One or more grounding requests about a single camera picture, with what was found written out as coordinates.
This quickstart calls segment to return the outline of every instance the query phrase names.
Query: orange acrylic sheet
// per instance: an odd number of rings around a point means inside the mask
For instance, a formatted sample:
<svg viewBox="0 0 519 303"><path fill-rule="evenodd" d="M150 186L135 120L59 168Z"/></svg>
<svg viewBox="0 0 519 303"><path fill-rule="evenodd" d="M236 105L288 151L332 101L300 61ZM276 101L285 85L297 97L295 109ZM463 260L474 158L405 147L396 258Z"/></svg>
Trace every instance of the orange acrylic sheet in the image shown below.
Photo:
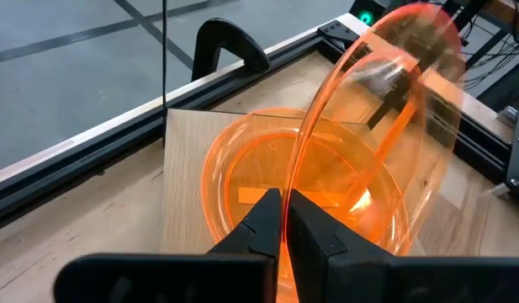
<svg viewBox="0 0 519 303"><path fill-rule="evenodd" d="M444 99L427 86L458 80L460 49L445 13L411 4L347 50L307 112L264 109L228 126L201 179L214 239L269 188L282 190L285 218L290 190L297 189L369 241L405 254L432 205L461 117L461 89ZM278 298L295 300L285 243L279 277Z"/></svg>

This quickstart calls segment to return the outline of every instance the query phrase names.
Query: wooden workbench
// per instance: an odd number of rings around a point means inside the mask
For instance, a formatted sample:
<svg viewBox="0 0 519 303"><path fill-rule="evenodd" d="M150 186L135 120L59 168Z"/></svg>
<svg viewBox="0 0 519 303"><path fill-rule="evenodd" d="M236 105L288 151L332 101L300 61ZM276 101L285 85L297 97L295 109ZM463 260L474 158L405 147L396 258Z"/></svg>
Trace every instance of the wooden workbench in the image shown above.
<svg viewBox="0 0 519 303"><path fill-rule="evenodd" d="M352 29L366 30L366 26L353 16L344 15L339 19ZM168 97L186 93L240 65L240 62L236 63L179 88ZM227 100L215 110L244 113L264 107L305 106L331 68L332 64L322 56L311 54ZM90 130L91 133L71 138L60 148L70 148L93 134L158 106L160 102L157 99L142 105ZM495 113L468 95L465 95L463 111L506 141L511 139L511 130L495 119ZM51 286L59 269L87 253L204 251L212 239L206 230L196 228L203 222L192 219L202 215L201 208L197 207L198 184L178 183L177 178L171 176L188 178L188 171L200 171L204 149L209 147L217 131L205 129L202 120L197 119L205 114L209 113L184 110L169 113L168 142L194 144L194 148L189 150L195 153L177 154L182 150L174 149L173 146L177 145L171 144L164 150L162 143L157 141L1 229L0 302L51 301ZM189 134L202 134L204 139L190 141ZM37 162L59 150L53 148L35 155L31 161ZM162 169L164 152L167 154L166 165L173 165L172 174ZM30 165L29 159L24 163ZM12 172L2 171L0 178L22 168L17 165L11 169ZM454 158L442 182L436 207L421 229L411 253L519 256L519 207L514 202L486 194L491 186L479 173ZM186 212L189 217L175 216ZM163 225L167 214L170 221ZM193 239L185 240L184 236L189 235L193 235Z"/></svg>

